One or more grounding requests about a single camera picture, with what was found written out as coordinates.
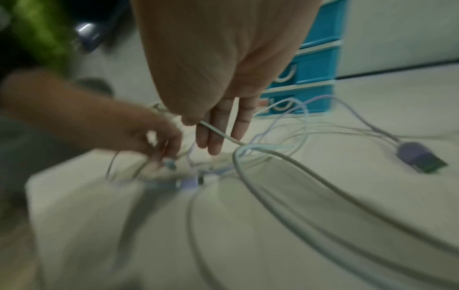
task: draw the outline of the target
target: green object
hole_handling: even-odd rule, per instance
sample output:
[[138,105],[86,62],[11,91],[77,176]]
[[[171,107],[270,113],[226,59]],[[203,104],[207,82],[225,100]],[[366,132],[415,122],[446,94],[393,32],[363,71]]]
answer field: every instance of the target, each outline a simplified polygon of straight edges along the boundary
[[2,0],[20,44],[49,69],[65,73],[72,52],[72,29],[57,0]]

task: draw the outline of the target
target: hand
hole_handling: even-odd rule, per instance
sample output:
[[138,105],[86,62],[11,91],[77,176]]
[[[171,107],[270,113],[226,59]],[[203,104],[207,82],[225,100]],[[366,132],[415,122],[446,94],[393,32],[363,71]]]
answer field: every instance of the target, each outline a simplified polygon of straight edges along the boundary
[[[241,139],[261,92],[306,38],[321,0],[134,0],[159,95],[185,125],[205,120]],[[199,147],[221,151],[223,138],[201,125]]]
[[[43,72],[15,73],[1,86],[6,113],[87,149],[174,158],[181,132],[150,110],[86,91]],[[146,137],[154,131],[156,147]]]

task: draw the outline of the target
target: wall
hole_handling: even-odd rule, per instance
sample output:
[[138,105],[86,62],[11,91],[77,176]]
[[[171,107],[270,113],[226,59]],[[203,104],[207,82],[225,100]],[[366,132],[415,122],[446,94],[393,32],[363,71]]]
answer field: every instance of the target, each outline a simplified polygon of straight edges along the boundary
[[459,0],[349,0],[339,76],[459,59]]

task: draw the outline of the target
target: blue drawer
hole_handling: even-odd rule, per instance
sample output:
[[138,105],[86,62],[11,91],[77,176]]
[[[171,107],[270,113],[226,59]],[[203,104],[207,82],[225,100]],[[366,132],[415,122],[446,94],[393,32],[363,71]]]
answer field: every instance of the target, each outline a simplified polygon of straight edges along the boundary
[[[307,100],[312,99],[317,96],[332,95],[332,94],[333,94],[333,85],[323,85],[323,86],[312,86],[312,87],[302,88],[302,89],[266,93],[266,94],[262,94],[261,99],[267,98],[268,104],[271,105],[278,101],[281,101],[283,99],[290,98],[290,97],[298,99],[301,102],[306,102]],[[330,104],[331,104],[330,98],[319,99],[317,101],[314,101],[308,104],[307,110],[309,113],[323,113],[323,112],[330,110]],[[265,117],[265,116],[270,116],[270,115],[282,114],[283,112],[286,112],[289,109],[291,109],[292,106],[296,106],[296,105],[292,105],[292,106],[286,107],[285,105],[287,104],[279,105],[279,107],[282,108],[282,110],[270,109],[270,111],[267,112],[266,114],[261,114],[259,116]],[[292,112],[292,114],[303,114],[303,111],[301,109],[298,109]]]
[[297,55],[268,88],[334,79],[338,66],[338,56],[339,46]]
[[346,0],[323,5],[301,48],[341,39],[345,12]]

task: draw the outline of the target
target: white table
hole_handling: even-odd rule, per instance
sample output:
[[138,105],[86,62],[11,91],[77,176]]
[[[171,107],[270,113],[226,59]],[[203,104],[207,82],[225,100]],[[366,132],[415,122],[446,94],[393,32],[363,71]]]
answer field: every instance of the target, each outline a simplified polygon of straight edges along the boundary
[[[317,134],[310,135],[306,146],[294,158],[379,210],[459,247],[458,75],[459,65],[448,65],[342,80],[335,88],[339,98],[368,121],[393,134],[440,136],[441,139],[421,142],[449,164],[441,173],[418,174],[397,159],[394,147],[386,141],[348,135],[354,131],[331,126],[329,123],[365,129],[339,104],[330,113],[310,119],[309,131]],[[271,122],[254,120],[244,140],[250,140]],[[283,122],[299,121],[291,118]],[[274,131],[268,140],[276,142],[277,134],[280,133]],[[192,129],[186,129],[185,136],[185,145],[190,144]],[[226,142],[223,151],[231,152],[234,148]],[[63,251],[69,251],[68,245],[78,240],[79,235],[76,229],[58,222],[68,219],[65,212],[56,211],[53,215],[53,210],[75,199],[72,193],[82,185],[102,178],[112,156],[112,152],[89,152],[35,175],[27,185],[31,220],[44,272],[50,281],[62,268]],[[118,162],[126,166],[140,158],[122,154]],[[213,185],[210,193],[202,198],[195,211],[195,223],[202,227],[198,240],[207,251],[205,256],[214,259],[210,264],[216,275],[229,289],[371,288],[304,245],[249,194],[228,194],[218,184]],[[119,232],[132,204],[132,198],[123,198],[126,205],[116,205],[119,214],[113,220],[115,226],[101,230],[101,236]],[[190,257],[189,245],[183,241],[182,217],[189,198],[188,192],[176,195],[149,224],[155,237],[139,238],[138,243],[151,245],[148,255],[152,260],[147,273],[153,277],[147,284],[152,289],[207,287]],[[88,222],[98,209],[86,204],[87,207],[78,211]]]

